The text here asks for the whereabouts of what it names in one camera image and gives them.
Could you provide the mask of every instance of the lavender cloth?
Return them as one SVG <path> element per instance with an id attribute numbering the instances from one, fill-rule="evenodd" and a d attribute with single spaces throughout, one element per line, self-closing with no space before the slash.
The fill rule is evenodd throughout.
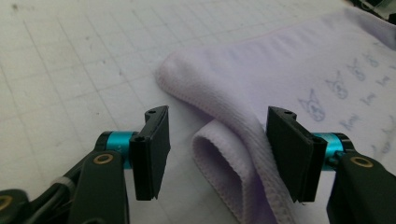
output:
<path id="1" fill-rule="evenodd" d="M 292 110 L 311 132 L 345 133 L 394 173 L 395 50 L 395 26 L 347 7 L 244 42 L 178 51 L 157 82 L 213 117 L 193 137 L 194 158 L 241 223 L 326 223 L 334 173 L 322 172 L 314 203 L 292 203 L 265 135 L 267 107 Z"/>

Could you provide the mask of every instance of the table surface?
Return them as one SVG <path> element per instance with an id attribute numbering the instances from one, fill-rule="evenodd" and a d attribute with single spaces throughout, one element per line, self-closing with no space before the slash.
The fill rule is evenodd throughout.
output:
<path id="1" fill-rule="evenodd" d="M 193 162 L 207 119 L 153 73 L 171 52 L 265 35 L 335 10 L 338 0 L 40 0 L 0 2 L 0 189 L 43 192 L 90 152 L 101 132 L 140 131 L 170 106 L 158 201 L 134 199 L 132 223 L 237 223 Z"/>

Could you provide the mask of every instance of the white surface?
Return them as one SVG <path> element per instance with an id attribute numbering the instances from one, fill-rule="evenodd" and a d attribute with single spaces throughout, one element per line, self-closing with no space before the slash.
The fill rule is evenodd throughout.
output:
<path id="1" fill-rule="evenodd" d="M 269 33 L 338 8 L 321 1 L 2 1 L 0 189 L 31 199 L 92 150 L 103 131 L 140 131 L 144 111 L 170 105 L 172 150 L 158 201 L 132 223 L 235 223 L 191 159 L 205 117 L 157 87 L 176 49 Z"/>

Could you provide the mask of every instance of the brass screw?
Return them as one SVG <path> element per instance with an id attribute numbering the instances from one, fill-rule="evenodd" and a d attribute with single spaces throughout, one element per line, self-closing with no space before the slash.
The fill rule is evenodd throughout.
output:
<path id="1" fill-rule="evenodd" d="M 363 157 L 351 157 L 350 160 L 353 163 L 365 168 L 372 168 L 374 166 L 371 161 L 364 159 Z"/>
<path id="2" fill-rule="evenodd" d="M 102 164 L 111 162 L 113 160 L 113 158 L 114 157 L 111 154 L 102 154 L 102 155 L 95 157 L 95 159 L 93 159 L 93 162 L 98 165 L 102 165 Z"/>
<path id="3" fill-rule="evenodd" d="M 9 195 L 0 195 L 0 211 L 7 208 L 12 202 L 12 197 Z"/>

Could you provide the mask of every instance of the towel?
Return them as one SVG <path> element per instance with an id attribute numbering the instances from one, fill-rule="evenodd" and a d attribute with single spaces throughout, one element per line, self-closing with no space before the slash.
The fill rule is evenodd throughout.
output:
<path id="1" fill-rule="evenodd" d="M 334 172 L 322 172 L 314 203 L 293 203 L 265 135 L 268 106 L 295 112 L 310 132 L 346 134 L 396 174 L 395 50 L 395 26 L 346 7 L 269 35 L 177 51 L 156 79 L 213 118 L 193 137 L 193 156 L 241 223 L 327 223 Z"/>

